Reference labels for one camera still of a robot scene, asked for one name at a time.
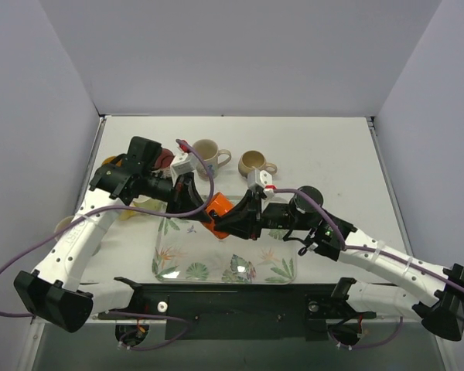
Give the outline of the beige round teapot mug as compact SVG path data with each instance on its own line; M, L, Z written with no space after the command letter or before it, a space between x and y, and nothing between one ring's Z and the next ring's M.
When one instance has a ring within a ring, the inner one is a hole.
M271 175L276 175L278 172L277 165L268 162L261 152L255 150L246 151L238 162L240 175L246 179L247 175L256 168L265 170Z

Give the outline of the orange mug black handle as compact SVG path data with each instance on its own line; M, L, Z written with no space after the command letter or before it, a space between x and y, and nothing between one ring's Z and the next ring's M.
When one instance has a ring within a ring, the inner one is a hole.
M209 222L201 224L208 229L217 239L223 240L229 236L228 233L215 229L219 219L225 216L234 207L234 204L221 192L216 193L210 204L205 208L206 214L210 218Z

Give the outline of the cream coral pattern mug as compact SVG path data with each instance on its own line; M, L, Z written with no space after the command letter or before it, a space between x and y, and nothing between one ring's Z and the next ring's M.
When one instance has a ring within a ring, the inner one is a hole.
M68 226L73 221L73 219L74 219L74 216L67 216L67 217L63 218L56 225L54 232L57 233L60 230L62 230L63 228L65 228L66 226Z

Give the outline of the lime green mug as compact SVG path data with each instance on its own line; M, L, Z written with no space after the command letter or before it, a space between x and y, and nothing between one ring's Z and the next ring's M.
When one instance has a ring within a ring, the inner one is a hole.
M159 201L157 199L149 198L149 197L143 197L140 196L137 199L135 199L132 204L135 207L141 208L141 209L146 209L150 211L161 211L165 203L162 201Z

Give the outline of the yellow mug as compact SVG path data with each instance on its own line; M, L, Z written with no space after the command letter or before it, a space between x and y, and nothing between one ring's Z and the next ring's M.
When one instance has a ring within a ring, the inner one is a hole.
M129 220L130 218L134 217L134 216L137 216L139 214L139 212L137 211L134 211L134 210L124 210L120 213L119 217L118 217L118 220L119 221L126 221L126 220Z

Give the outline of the blue butterfly mug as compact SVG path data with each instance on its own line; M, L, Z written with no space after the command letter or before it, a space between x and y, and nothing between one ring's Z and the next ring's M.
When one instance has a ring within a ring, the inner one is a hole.
M102 162L102 165L106 165L106 164L109 164L109 163L115 164L116 166L120 166L121 165L121 157L118 155L118 156L111 156L109 158L106 158Z

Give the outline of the cream floral mug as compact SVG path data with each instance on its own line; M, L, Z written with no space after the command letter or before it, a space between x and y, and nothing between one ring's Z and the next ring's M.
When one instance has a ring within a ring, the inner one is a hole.
M199 165L197 168L198 176L207 180L209 171L213 178L217 177L220 168L228 164L231 160L231 152L227 149L219 149L218 144L210 139L200 139L193 144L193 148L205 162L205 167Z

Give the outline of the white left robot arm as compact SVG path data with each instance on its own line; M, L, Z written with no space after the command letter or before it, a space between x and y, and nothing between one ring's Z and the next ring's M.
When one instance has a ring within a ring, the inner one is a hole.
M90 284L82 289L81 278L112 223L139 196L167 204L160 217L209 221L194 185L194 170L206 163L187 142L170 165L172 176L154 173L162 153L156 141L134 136L126 153L98 168L91 179L77 217L32 272L21 271L14 287L26 309L67 332L78 331L93 314L117 309L126 318L142 313L142 286L124 277Z

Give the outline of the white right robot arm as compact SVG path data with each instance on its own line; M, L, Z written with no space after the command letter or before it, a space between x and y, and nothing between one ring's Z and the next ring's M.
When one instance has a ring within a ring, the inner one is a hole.
M305 231L300 256L312 251L338 263L368 271L386 282L369 284L342 278L330 296L330 307L339 316L354 312L396 315L420 321L433 335L454 342L464 333L464 267L443 267L416 259L375 240L352 223L323 208L322 193L309 185L289 189L288 203L272 203L280 194L272 185L247 190L236 205L217 194L206 212L212 231L244 240L257 240L262 230Z

